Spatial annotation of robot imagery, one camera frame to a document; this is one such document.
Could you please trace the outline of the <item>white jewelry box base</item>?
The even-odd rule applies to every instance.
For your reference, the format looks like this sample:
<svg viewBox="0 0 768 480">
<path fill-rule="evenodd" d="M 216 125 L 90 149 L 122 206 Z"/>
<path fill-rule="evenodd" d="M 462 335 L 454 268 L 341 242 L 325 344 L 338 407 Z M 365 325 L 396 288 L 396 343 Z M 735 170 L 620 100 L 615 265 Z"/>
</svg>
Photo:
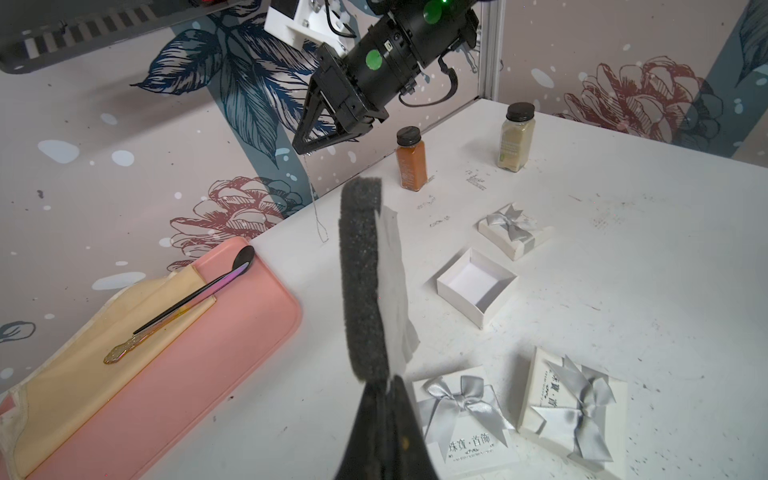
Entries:
<svg viewBox="0 0 768 480">
<path fill-rule="evenodd" d="M 478 250 L 467 249 L 436 280 L 438 295 L 478 329 L 511 300 L 518 276 Z"/>
</svg>

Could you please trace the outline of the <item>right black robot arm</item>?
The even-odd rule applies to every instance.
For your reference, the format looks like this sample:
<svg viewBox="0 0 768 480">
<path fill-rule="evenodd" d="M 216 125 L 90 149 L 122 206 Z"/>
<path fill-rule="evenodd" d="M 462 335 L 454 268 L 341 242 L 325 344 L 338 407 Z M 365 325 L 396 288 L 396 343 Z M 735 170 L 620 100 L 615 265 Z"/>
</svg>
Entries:
<svg viewBox="0 0 768 480">
<path fill-rule="evenodd" d="M 444 57 L 476 46 L 479 19 L 473 1 L 370 1 L 376 24 L 345 56 L 326 44 L 317 48 L 318 68 L 310 78 L 292 146 L 299 155 L 351 141 L 389 118 L 387 104 L 414 92 L 422 70 L 437 62 L 450 89 L 438 105 L 458 91 L 458 75 Z"/>
</svg>

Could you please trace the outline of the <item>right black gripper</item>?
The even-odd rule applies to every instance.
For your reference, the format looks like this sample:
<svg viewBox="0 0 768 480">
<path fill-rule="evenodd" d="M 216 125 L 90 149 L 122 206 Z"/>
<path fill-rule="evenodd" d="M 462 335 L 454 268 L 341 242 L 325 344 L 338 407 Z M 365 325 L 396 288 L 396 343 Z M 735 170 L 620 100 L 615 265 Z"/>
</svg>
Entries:
<svg viewBox="0 0 768 480">
<path fill-rule="evenodd" d="M 354 141 L 367 134 L 375 121 L 383 123 L 389 118 L 387 110 L 376 107 L 348 76 L 342 59 L 329 45 L 318 47 L 317 59 L 318 68 L 310 79 L 292 141 L 299 155 Z M 315 126 L 323 115 L 331 118 L 334 127 L 315 133 Z"/>
</svg>

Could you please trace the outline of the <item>white jewelry box lid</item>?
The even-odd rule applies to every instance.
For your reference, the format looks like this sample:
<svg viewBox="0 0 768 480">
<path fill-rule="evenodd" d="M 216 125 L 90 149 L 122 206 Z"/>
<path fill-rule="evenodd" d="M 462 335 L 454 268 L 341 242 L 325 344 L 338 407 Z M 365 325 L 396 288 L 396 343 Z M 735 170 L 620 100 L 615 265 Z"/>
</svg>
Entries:
<svg viewBox="0 0 768 480">
<path fill-rule="evenodd" d="M 486 215 L 477 229 L 512 261 L 520 260 L 554 234 L 552 226 L 540 226 L 520 203 L 510 203 Z"/>
</svg>

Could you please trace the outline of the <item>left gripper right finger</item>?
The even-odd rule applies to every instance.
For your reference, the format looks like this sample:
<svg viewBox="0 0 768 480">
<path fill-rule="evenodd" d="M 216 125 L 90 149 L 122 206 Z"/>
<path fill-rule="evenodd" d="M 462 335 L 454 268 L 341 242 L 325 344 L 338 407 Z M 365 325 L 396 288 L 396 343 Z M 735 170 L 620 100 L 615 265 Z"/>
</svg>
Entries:
<svg viewBox="0 0 768 480">
<path fill-rule="evenodd" d="M 390 439 L 386 447 L 386 478 L 437 479 L 405 383 L 399 376 L 390 383 L 387 406 Z"/>
</svg>

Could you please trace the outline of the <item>black foam insert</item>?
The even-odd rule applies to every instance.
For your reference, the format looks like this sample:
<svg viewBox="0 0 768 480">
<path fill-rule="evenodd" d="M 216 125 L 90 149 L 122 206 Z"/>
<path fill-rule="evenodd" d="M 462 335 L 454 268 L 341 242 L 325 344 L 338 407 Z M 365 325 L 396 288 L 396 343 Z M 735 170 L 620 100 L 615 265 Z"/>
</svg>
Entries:
<svg viewBox="0 0 768 480">
<path fill-rule="evenodd" d="M 368 383 L 389 378 L 378 293 L 378 232 L 382 182 L 358 177 L 341 192 L 339 258 L 344 326 L 355 376 Z"/>
</svg>

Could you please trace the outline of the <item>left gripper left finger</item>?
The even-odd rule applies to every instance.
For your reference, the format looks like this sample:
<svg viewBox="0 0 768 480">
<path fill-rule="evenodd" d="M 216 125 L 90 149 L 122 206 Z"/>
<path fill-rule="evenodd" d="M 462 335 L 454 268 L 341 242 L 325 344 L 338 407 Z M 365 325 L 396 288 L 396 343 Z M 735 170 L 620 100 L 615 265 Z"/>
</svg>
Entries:
<svg viewBox="0 0 768 480">
<path fill-rule="evenodd" d="M 386 479 L 388 464 L 386 384 L 367 383 L 336 479 Z"/>
</svg>

